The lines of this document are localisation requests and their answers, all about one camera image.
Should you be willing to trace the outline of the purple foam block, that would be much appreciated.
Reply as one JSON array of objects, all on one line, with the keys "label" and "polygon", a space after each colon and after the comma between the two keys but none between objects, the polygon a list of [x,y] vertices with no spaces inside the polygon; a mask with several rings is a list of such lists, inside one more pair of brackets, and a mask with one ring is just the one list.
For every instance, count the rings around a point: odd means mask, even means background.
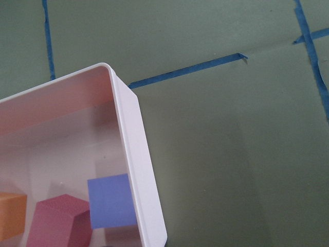
[{"label": "purple foam block", "polygon": [[128,174],[87,181],[93,229],[137,224]]}]

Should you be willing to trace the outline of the orange foam block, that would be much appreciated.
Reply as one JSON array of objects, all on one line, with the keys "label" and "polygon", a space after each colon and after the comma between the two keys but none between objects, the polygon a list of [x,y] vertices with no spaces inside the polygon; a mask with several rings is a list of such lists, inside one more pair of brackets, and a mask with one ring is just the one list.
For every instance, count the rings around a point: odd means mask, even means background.
[{"label": "orange foam block", "polygon": [[1,192],[1,241],[24,233],[27,195]]}]

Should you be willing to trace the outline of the pink plastic bin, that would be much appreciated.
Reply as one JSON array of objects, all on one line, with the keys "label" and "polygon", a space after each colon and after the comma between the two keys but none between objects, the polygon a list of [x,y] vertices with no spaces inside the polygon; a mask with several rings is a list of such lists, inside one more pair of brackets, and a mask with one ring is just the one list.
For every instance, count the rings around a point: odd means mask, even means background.
[{"label": "pink plastic bin", "polygon": [[137,224],[93,229],[89,246],[164,246],[167,231],[137,96],[98,63],[1,100],[1,192],[36,204],[64,194],[89,202],[87,181],[128,174]]}]

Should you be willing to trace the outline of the red foam block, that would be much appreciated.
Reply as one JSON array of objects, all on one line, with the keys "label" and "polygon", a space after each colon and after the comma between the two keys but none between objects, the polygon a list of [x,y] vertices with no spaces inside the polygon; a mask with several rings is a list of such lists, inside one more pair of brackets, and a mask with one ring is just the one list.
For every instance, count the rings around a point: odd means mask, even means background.
[{"label": "red foam block", "polygon": [[27,246],[89,246],[89,202],[64,194],[36,204]]}]

